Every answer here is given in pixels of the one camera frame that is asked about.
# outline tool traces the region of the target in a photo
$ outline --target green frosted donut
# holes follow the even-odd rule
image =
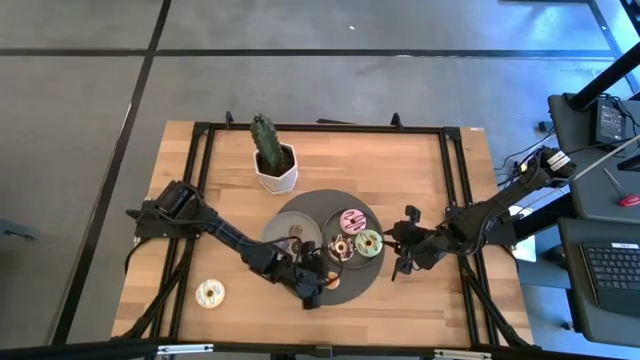
[[[360,255],[374,257],[382,250],[382,237],[373,230],[362,230],[356,235],[355,245]]]

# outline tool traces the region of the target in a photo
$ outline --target wooden tabletop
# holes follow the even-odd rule
[[[192,122],[169,122],[158,152],[149,196],[155,198],[170,180],[182,178]],[[475,201],[493,195],[496,181],[482,129],[463,128],[463,146]],[[353,194],[376,214],[384,229],[403,219],[407,204],[422,210],[421,226],[444,218],[446,188],[438,137],[420,134],[279,132],[292,144],[299,178],[292,193],[271,195],[254,173],[254,145],[248,131],[216,131],[205,200],[248,236],[263,228],[294,196],[317,189]],[[201,139],[200,149],[204,147]],[[462,191],[455,163],[456,194]],[[196,166],[194,179],[197,179]],[[134,255],[125,279],[113,335],[128,330],[158,290],[167,240],[152,240]],[[505,318],[532,341],[513,259],[501,248],[484,248],[491,295]],[[455,256],[432,270],[398,275],[391,282],[395,256],[388,251],[380,273],[362,295],[347,303],[303,311],[301,302],[281,285],[251,273],[232,250],[209,235],[196,243],[179,338],[212,342],[288,344],[469,346],[460,275]],[[215,278],[226,287],[224,302],[206,310],[195,301],[196,287]],[[162,334],[171,317],[165,309]],[[484,316],[476,300],[481,339]]]

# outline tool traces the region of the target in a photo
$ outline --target desk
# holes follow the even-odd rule
[[[589,146],[591,111],[572,110],[561,95],[550,96],[548,102],[560,148],[570,152]],[[625,101],[624,104],[636,119],[640,119],[640,101]],[[633,126],[631,121],[627,121],[628,134],[633,134],[631,126]],[[631,144],[623,151],[631,154],[635,149],[636,144]],[[594,148],[569,156],[577,165],[577,173],[606,154],[605,151]],[[640,224],[640,206],[626,208],[618,206],[617,200],[620,195],[603,171],[603,168],[609,170],[629,194],[639,193],[640,173],[618,170],[617,165],[623,160],[616,157],[605,160],[601,165],[572,182],[570,194],[558,198],[517,221],[515,224],[517,238],[525,239],[544,228],[555,225],[559,217]]]
[[[192,128],[191,122],[167,124],[150,197],[158,196],[170,180],[182,177]],[[281,141],[295,147],[300,175],[293,193],[274,196],[262,188],[254,174],[254,145],[249,132],[215,132],[205,200],[247,235],[259,238],[268,221],[294,196],[325,188],[342,190],[364,201],[384,229],[404,218],[407,204],[422,210],[421,226],[433,227],[443,220],[447,195],[437,136],[292,131],[278,135]],[[473,197],[476,201],[486,199],[496,192],[496,182],[484,131],[465,128],[462,137]],[[459,181],[456,186],[462,203]],[[133,256],[113,326],[114,336],[128,330],[155,296],[166,248],[166,240],[152,240]],[[492,246],[485,248],[484,255],[493,300],[519,335],[531,342],[513,259]],[[236,253],[210,236],[203,236],[195,248],[179,339],[469,346],[455,256],[447,256],[433,270],[399,275],[392,283],[394,260],[389,251],[377,279],[358,298],[303,311],[300,300],[284,287],[260,279]],[[221,280],[227,289],[224,302],[213,310],[199,307],[194,299],[196,287],[207,278]],[[167,304],[161,334],[168,332],[172,299]],[[478,327],[481,339],[486,341],[480,309],[476,301]]]
[[[572,304],[576,330],[582,332],[590,341],[640,347],[640,318],[612,313],[597,307],[580,251],[581,242],[635,242],[638,240],[638,226],[560,219],[558,229],[569,267],[569,302]]]

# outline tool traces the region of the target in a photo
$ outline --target concrete floor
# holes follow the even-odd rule
[[[617,1],[598,4],[621,48],[635,44],[638,37]],[[0,48],[146,48],[160,6],[161,0],[0,0]],[[174,0],[160,48],[603,50],[607,43],[584,4]],[[0,241],[0,348],[46,342],[141,63],[137,57],[0,57],[0,218],[42,233],[33,242]],[[222,121],[230,110],[237,121],[263,111],[278,122],[323,117],[387,124],[397,111],[406,124],[486,128],[499,166],[507,154],[542,137],[534,125],[548,119],[548,95],[579,90],[609,64],[580,58],[156,58],[70,341],[110,335],[134,228],[124,210],[146,193],[166,121]],[[610,92],[631,94],[624,81]],[[633,350],[614,346],[577,346],[586,342],[581,335],[563,338],[568,333],[550,330],[555,327],[531,307],[538,292],[547,291],[539,289],[525,288],[539,345],[630,356]],[[557,307],[566,307],[558,299]]]

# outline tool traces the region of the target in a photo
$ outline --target white pot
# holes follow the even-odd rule
[[[293,155],[293,166],[279,177],[261,173],[260,170],[258,170],[258,150],[253,153],[253,166],[258,175],[258,180],[260,180],[260,183],[273,195],[291,192],[293,186],[296,184],[296,180],[298,180],[298,159],[296,158],[295,149],[289,144],[280,143],[280,145],[289,149]]]

